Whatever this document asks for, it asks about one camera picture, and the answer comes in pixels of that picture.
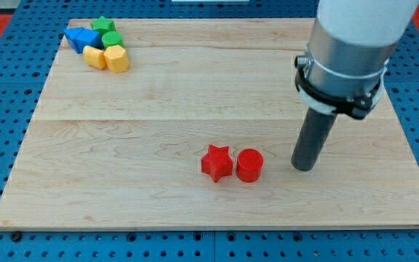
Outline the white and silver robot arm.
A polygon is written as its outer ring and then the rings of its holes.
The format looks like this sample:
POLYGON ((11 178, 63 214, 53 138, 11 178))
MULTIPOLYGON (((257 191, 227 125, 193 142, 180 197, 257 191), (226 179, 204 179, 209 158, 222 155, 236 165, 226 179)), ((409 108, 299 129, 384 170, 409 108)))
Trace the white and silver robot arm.
POLYGON ((355 98, 380 81, 419 0, 320 0, 308 51, 307 81, 340 98, 355 98))

